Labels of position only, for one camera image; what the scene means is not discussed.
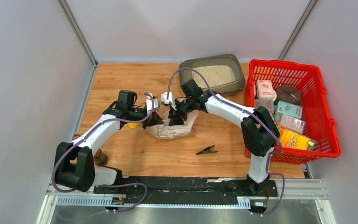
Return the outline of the yellow plastic scoop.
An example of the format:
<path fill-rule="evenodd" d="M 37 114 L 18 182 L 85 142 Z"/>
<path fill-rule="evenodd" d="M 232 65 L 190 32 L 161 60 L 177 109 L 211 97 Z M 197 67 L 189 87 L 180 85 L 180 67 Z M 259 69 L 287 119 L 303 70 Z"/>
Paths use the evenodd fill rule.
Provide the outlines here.
<path fill-rule="evenodd" d="M 129 117 L 127 118 L 127 120 L 130 121 L 130 123 L 128 123 L 128 125 L 129 125 L 130 128 L 136 128 L 136 127 L 140 126 L 140 125 L 141 125 L 140 122 L 144 121 L 146 118 L 148 118 L 148 117 L 151 115 L 151 113 L 149 113 L 149 114 L 148 114 L 144 119 L 142 119 L 142 120 L 134 120 L 134 118 L 132 117 L 132 112 L 133 112 L 134 110 L 146 110 L 146 101 L 145 101 L 145 103 L 143 103 L 143 104 L 145 104 L 145 106 L 135 105 L 135 103 L 136 103 L 136 101 L 137 101 L 137 99 L 138 99 L 137 93 L 134 93 L 134 98 L 135 98 L 135 99 L 133 100 L 132 105 L 131 105 L 131 108 L 130 108 L 130 110 L 129 110 Z"/>

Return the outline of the black bag clip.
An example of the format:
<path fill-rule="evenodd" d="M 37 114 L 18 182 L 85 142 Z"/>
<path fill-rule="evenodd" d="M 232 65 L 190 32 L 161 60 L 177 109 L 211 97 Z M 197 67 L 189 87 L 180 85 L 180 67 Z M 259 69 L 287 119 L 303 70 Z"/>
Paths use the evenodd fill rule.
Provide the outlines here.
<path fill-rule="evenodd" d="M 204 148 L 203 150 L 197 152 L 196 155 L 217 153 L 217 151 L 213 151 L 213 150 L 212 150 L 214 147 L 215 147 L 215 145 L 208 146 L 208 147 Z"/>

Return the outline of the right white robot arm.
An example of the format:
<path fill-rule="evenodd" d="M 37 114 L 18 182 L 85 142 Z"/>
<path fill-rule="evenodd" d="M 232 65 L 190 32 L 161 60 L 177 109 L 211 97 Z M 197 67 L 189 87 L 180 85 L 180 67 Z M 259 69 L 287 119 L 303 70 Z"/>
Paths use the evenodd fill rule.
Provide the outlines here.
<path fill-rule="evenodd" d="M 251 153 L 251 168 L 247 175 L 247 189 L 252 195 L 260 195 L 270 178 L 269 162 L 279 131 L 268 110 L 246 107 L 234 103 L 211 89 L 203 91 L 194 80 L 181 85 L 185 94 L 183 101 L 175 99 L 170 91 L 161 94 L 161 101 L 169 105 L 176 120 L 185 120 L 194 110 L 217 115 L 241 128 L 246 149 Z"/>

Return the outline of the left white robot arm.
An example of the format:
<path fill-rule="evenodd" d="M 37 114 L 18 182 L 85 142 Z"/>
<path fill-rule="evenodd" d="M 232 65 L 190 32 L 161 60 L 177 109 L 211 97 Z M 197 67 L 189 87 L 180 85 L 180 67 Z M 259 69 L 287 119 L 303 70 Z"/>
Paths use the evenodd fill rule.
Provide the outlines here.
<path fill-rule="evenodd" d="M 149 121 L 162 123 L 157 118 L 160 109 L 158 98 L 146 92 L 145 107 L 135 105 L 138 95 L 134 91 L 121 90 L 100 119 L 83 135 L 71 142 L 61 142 L 56 149 L 55 164 L 51 177 L 55 190 L 69 193 L 75 190 L 86 192 L 94 186 L 106 186 L 113 194 L 122 191 L 123 179 L 118 169 L 96 165 L 101 146 L 128 123 L 146 125 Z"/>

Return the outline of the pink cat litter bag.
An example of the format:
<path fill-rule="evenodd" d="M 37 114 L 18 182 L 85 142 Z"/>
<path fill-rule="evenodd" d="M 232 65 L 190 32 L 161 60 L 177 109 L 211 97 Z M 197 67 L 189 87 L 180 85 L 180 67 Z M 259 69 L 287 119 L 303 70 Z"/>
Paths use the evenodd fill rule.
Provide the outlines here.
<path fill-rule="evenodd" d="M 156 124 L 153 126 L 145 127 L 147 133 L 160 140 L 170 140 L 193 136 L 195 133 L 195 127 L 193 125 L 199 115 L 199 111 L 190 112 L 187 115 L 187 120 L 182 120 L 183 124 L 169 126 L 170 121 L 172 121 L 172 119 L 168 118 L 169 110 L 170 109 L 163 109 L 163 124 Z"/>

